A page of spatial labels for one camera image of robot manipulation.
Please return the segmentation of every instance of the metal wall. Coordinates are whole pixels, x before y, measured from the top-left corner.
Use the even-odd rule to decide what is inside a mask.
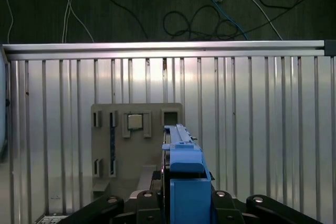
[[[182,103],[217,188],[335,223],[334,59],[272,43],[8,46],[15,223],[88,204],[91,105],[143,102]]]

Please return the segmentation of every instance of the black cable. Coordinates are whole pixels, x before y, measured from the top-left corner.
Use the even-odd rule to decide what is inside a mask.
[[[262,28],[263,26],[268,25],[270,22],[273,22],[273,21],[276,20],[277,18],[279,18],[279,17],[281,17],[282,15],[286,14],[287,12],[289,12],[290,10],[292,10],[293,8],[295,8],[296,6],[298,6],[299,4],[301,4],[301,3],[304,2],[304,1],[305,1],[305,0],[300,0],[300,1],[297,2],[295,5],[293,5],[291,8],[289,8],[289,9],[286,10],[286,11],[284,11],[283,13],[280,13],[278,16],[274,17],[274,18],[271,19],[269,22],[266,22],[266,23],[264,23],[264,24],[262,24],[262,25],[260,25],[260,26],[257,26],[257,27],[255,27],[255,28],[253,28],[253,29],[251,29],[251,30],[247,30],[246,32],[244,32],[244,34],[246,34],[246,33],[250,33],[251,31],[257,30],[257,29],[259,29],[259,28]],[[234,35],[232,38],[235,38],[235,37],[240,36],[240,35],[242,35],[242,34],[243,34],[243,33],[240,33],[240,34],[238,34],[238,35]]]
[[[197,16],[197,14],[200,13],[201,10],[204,10],[206,8],[210,8],[211,10],[213,10],[214,13],[217,16],[217,24],[216,24],[213,32],[210,33],[210,34],[203,33],[201,31],[192,30],[192,25],[193,25],[195,17]],[[166,20],[171,15],[180,16],[184,20],[184,22],[186,24],[186,28],[178,30],[178,31],[175,31],[175,32],[170,32],[167,29],[167,27],[166,27]],[[177,10],[173,10],[171,12],[168,12],[166,15],[164,15],[164,17],[162,19],[163,30],[168,35],[171,36],[171,39],[174,39],[176,37],[188,34],[188,40],[212,40],[214,38],[216,38],[218,40],[228,40],[228,39],[233,38],[233,36],[235,36],[235,35],[237,35],[239,33],[239,30],[238,30],[238,28],[236,26],[233,26],[235,28],[235,31],[232,34],[220,33],[219,30],[220,30],[221,26],[223,24],[225,24],[225,23],[228,23],[228,24],[232,25],[232,22],[230,20],[228,20],[228,19],[221,19],[218,10],[214,6],[212,6],[212,5],[203,5],[203,6],[201,6],[199,9],[196,10],[196,12],[194,13],[194,15],[192,16],[192,18],[191,18],[190,21],[187,19],[187,17],[183,13],[181,13],[181,12],[179,12]]]
[[[131,11],[130,9],[128,9],[127,7],[125,7],[125,6],[123,6],[123,5],[119,4],[119,3],[117,3],[115,0],[109,0],[109,1],[111,1],[112,3],[114,3],[116,6],[118,6],[118,7],[122,8],[122,9],[124,9],[124,10],[127,11],[129,14],[131,14],[131,16],[132,16],[132,17],[138,22],[138,24],[140,25],[140,28],[141,28],[143,34],[145,35],[145,38],[148,39],[148,35],[147,35],[145,29],[143,28],[143,25],[141,24],[139,18],[135,15],[134,12],[132,12],[132,11]]]

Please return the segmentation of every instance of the vertical metal rib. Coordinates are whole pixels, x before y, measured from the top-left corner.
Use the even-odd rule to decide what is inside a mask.
[[[249,142],[250,142],[250,194],[254,194],[254,144],[253,144],[253,91],[252,91],[252,59],[248,57],[248,112],[249,112]]]
[[[223,127],[225,127],[225,137],[224,137],[224,146],[225,146],[225,150],[224,150],[224,153],[225,153],[225,189],[227,190],[228,189],[228,186],[229,186],[229,178],[228,178],[228,167],[227,167],[227,163],[228,163],[228,157],[227,157],[227,152],[228,152],[228,149],[227,149],[227,137],[226,137],[226,130],[227,130],[227,123],[226,123],[226,118],[227,118],[227,103],[226,103],[226,100],[228,99],[227,96],[227,69],[226,69],[226,58],[223,59],[223,74],[224,74],[224,125]]]
[[[146,103],[151,102],[151,66],[149,59],[146,59],[146,71],[145,71],[145,78],[146,78]]]
[[[81,125],[81,81],[80,81],[80,60],[77,60],[77,122],[78,122],[78,171],[79,171],[79,207],[83,207],[83,168],[82,168],[82,125]]]
[[[6,67],[6,78],[7,78],[7,86],[6,86],[6,98],[9,101],[12,101],[12,79],[10,77],[11,75],[11,68],[12,64],[9,62]],[[13,164],[13,135],[12,135],[12,106],[8,106],[6,108],[7,111],[7,139],[8,139],[8,159],[9,159],[9,184],[10,184],[10,224],[14,224],[14,164]]]
[[[336,223],[336,129],[335,129],[335,67],[334,58],[330,59],[331,70],[331,150],[332,150],[332,219]]]
[[[26,146],[27,146],[27,210],[28,210],[28,220],[31,220],[31,203],[32,203],[32,181],[31,181],[31,172],[30,172],[30,133],[29,133],[29,72],[28,72],[28,61],[25,61],[25,110],[26,110],[26,118],[25,118],[25,132],[26,132]]]
[[[116,61],[114,59],[111,60],[111,97],[112,103],[116,103],[116,85],[115,85],[115,75],[116,75]]]
[[[168,72],[167,72],[167,58],[162,60],[162,73],[163,73],[163,102],[168,102]]]
[[[302,125],[302,67],[301,57],[298,57],[298,88],[299,88],[299,188],[300,188],[300,211],[303,212],[304,181],[303,181],[303,125]]]
[[[269,125],[269,70],[268,57],[265,57],[265,103],[266,103],[266,194],[271,195],[271,170],[270,170],[270,125]]]
[[[128,95],[129,103],[133,103],[133,64],[132,59],[128,60]]]
[[[321,220],[321,187],[320,187],[320,125],[319,125],[319,72],[318,58],[314,57],[314,89],[315,89],[315,158],[316,158],[316,216]]]
[[[197,59],[197,96],[198,96],[198,142],[203,148],[203,127],[202,127],[202,62]]]
[[[218,58],[215,58],[215,121],[216,121],[216,186],[220,189],[220,161],[219,156],[221,150],[219,149],[219,86],[218,86]]]
[[[98,60],[93,61],[93,78],[94,78],[94,103],[98,103],[99,101],[99,90],[98,90]]]
[[[185,94],[184,94],[184,86],[185,86],[185,80],[184,80],[184,59],[180,59],[180,82],[181,82],[181,103],[183,106],[183,117],[185,118]]]
[[[121,103],[124,103],[124,61],[120,60]]]
[[[45,214],[49,214],[49,177],[48,177],[48,137],[47,137],[47,87],[46,87],[46,61],[42,61],[42,96],[43,96],[43,159],[44,159],[44,189]]]
[[[173,96],[174,96],[174,102],[176,102],[176,83],[175,83],[175,61],[179,59],[172,58],[172,69],[169,71],[172,71],[172,81],[173,81]]]
[[[237,191],[237,126],[236,126],[236,66],[235,58],[231,58],[232,64],[232,140],[233,140],[233,191],[238,195]]]
[[[287,147],[286,147],[286,79],[285,58],[281,57],[281,108],[282,108],[282,193],[283,203],[287,204]]]
[[[60,141],[61,141],[61,183],[62,183],[62,210],[66,213],[67,201],[66,201],[66,185],[65,185],[65,150],[64,150],[64,103],[63,103],[63,61],[59,61],[59,105],[60,105]]]

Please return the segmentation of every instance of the dark floor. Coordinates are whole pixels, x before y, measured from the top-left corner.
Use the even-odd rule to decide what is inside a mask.
[[[191,19],[194,12],[211,0],[116,0],[132,9],[142,22],[149,41],[168,41],[162,26],[162,18],[172,10],[178,10]],[[266,3],[292,5],[296,0],[264,0]],[[60,43],[66,0],[9,0],[14,14],[14,27],[10,43]],[[0,41],[7,41],[10,16],[5,0],[0,0]],[[266,20],[251,0],[224,0],[223,9],[244,30],[254,28]],[[95,42],[146,41],[134,18],[108,0],[73,0],[73,9],[91,32]],[[265,8],[269,17],[283,12]],[[274,26],[285,40],[336,39],[336,0],[306,0],[287,14],[274,21]],[[217,23],[216,14],[205,9],[195,18],[193,30],[211,33]],[[169,30],[186,26],[177,15],[167,19]],[[223,32],[232,30],[224,25]],[[276,40],[278,37],[269,25],[248,34],[250,40]],[[188,40],[184,35],[175,40]],[[90,42],[85,30],[71,15],[69,42]]]

